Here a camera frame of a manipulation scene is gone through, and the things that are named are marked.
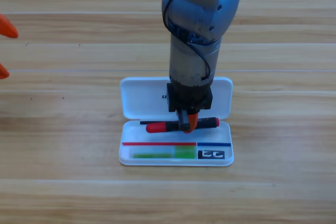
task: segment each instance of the gray metal cylinder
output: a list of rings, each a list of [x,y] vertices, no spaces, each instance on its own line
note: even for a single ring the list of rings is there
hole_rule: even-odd
[[[189,87],[203,86],[212,82],[215,75],[221,41],[222,40],[220,39],[209,46],[193,45],[210,65],[210,77],[202,80],[202,77],[206,76],[207,73],[205,62],[197,53],[172,35],[169,69],[170,77],[180,84]]]

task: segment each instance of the red stripe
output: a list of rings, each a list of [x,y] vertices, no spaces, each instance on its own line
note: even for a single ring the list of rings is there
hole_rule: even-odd
[[[155,145],[155,146],[171,146],[171,145],[185,145],[185,146],[196,146],[196,143],[173,143],[173,142],[153,142],[153,143],[148,143],[148,142],[123,142],[122,145],[137,145],[137,146],[150,146],[150,145]]]

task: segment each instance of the black cable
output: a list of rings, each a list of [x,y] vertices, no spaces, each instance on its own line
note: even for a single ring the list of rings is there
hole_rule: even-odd
[[[198,56],[201,57],[201,59],[204,61],[205,65],[206,65],[206,67],[207,67],[207,69],[208,69],[208,71],[207,71],[207,73],[206,73],[206,76],[204,77],[204,79],[207,79],[207,78],[209,78],[210,73],[211,73],[211,68],[210,68],[209,63],[206,61],[206,59],[203,57],[203,55],[202,55],[202,54],[201,54],[201,53],[200,53],[194,46],[192,46],[192,45],[190,45],[189,43],[183,41],[178,35],[176,35],[172,30],[170,30],[168,24],[166,23],[166,13],[167,13],[167,10],[168,10],[168,8],[169,8],[169,5],[171,4],[172,1],[173,1],[173,0],[169,0],[169,1],[168,1],[167,5],[166,5],[166,7],[165,7],[165,9],[164,9],[164,11],[163,11],[163,15],[162,15],[162,16],[163,16],[163,24],[164,24],[164,26],[168,29],[168,31],[170,31],[176,38],[178,38],[182,43],[184,43],[185,45],[187,45],[187,46],[188,46],[190,49],[192,49]]]

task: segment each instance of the orange object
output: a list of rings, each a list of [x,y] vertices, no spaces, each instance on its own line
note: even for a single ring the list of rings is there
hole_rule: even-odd
[[[9,38],[16,39],[19,34],[12,23],[5,15],[0,14],[0,34]],[[5,79],[9,76],[7,69],[0,64],[0,79]]]
[[[0,14],[0,34],[14,39],[16,39],[19,36],[16,28],[3,14]]]
[[[190,129],[189,129],[189,131],[184,131],[184,133],[190,133],[190,132],[194,131],[194,129],[196,129],[197,120],[198,120],[198,113],[188,115],[188,119],[189,119]]]
[[[4,66],[1,65],[0,63],[0,79],[5,79],[9,76],[9,72],[7,71],[7,69],[5,69]]]

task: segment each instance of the open case lid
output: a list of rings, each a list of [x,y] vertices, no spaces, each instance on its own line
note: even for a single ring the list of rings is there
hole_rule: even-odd
[[[123,79],[120,91],[124,116],[138,120],[177,120],[176,112],[168,111],[166,94],[169,82],[169,77]],[[232,81],[225,77],[215,77],[211,90],[213,94],[211,109],[201,110],[198,117],[227,118],[231,108]]]

